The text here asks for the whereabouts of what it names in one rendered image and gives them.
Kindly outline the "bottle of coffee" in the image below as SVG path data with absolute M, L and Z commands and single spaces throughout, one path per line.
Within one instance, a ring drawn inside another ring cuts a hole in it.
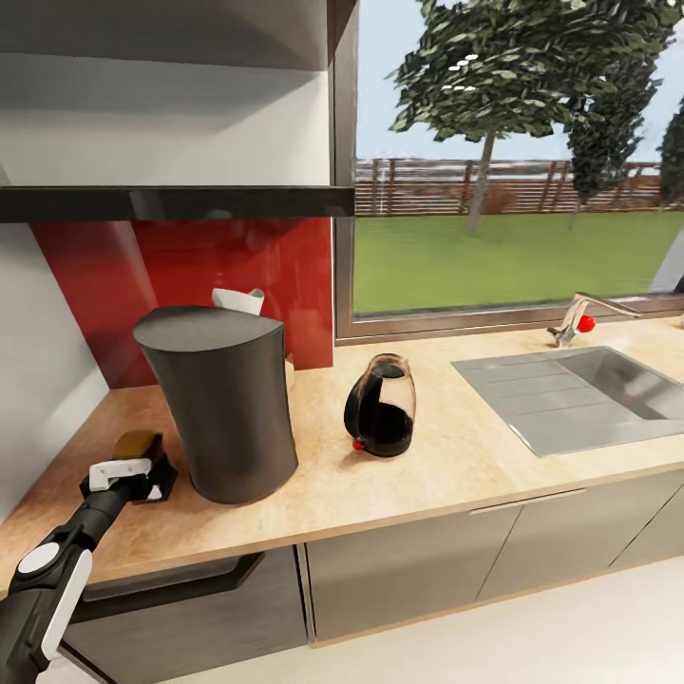
M 154 433 L 151 429 L 128 431 L 114 446 L 114 452 L 110 461 L 149 458 L 151 466 L 144 472 L 147 473 L 154 467 L 163 454 L 163 438 L 161 433 Z M 179 472 L 169 463 L 165 465 L 161 482 L 153 486 L 146 500 L 132 501 L 133 505 L 148 505 L 152 503 L 166 502 Z

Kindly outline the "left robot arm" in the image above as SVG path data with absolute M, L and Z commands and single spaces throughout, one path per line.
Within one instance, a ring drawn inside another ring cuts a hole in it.
M 35 684 L 57 655 L 92 568 L 92 554 L 127 502 L 146 500 L 167 456 L 92 465 L 79 487 L 85 501 L 16 566 L 0 601 L 0 684 Z

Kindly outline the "paper coffee filter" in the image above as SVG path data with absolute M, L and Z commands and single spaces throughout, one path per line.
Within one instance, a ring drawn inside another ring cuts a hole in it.
M 239 310 L 249 314 L 260 314 L 264 299 L 264 293 L 255 288 L 248 294 L 234 292 L 232 290 L 213 290 L 213 300 L 216 307 L 223 309 Z

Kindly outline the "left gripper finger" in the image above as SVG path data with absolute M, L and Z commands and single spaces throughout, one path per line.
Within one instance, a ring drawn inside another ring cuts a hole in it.
M 152 469 L 147 473 L 147 479 L 150 484 L 150 490 L 152 491 L 153 486 L 159 485 L 162 479 L 163 471 L 165 470 L 165 465 L 168 463 L 167 456 L 162 455 L 157 463 L 152 467 Z

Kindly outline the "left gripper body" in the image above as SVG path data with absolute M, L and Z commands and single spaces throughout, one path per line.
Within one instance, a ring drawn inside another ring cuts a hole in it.
M 127 502 L 146 500 L 151 493 L 145 473 L 122 476 L 104 491 L 90 491 L 89 481 L 87 476 L 79 485 L 85 501 L 77 508 L 77 512 L 84 509 L 99 510 L 109 518 L 111 524 L 119 517 Z

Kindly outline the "electric kettle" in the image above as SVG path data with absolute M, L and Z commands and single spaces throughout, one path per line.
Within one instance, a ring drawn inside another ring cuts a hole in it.
M 393 458 L 411 445 L 416 386 L 410 370 L 404 356 L 377 354 L 348 396 L 344 425 L 369 454 Z

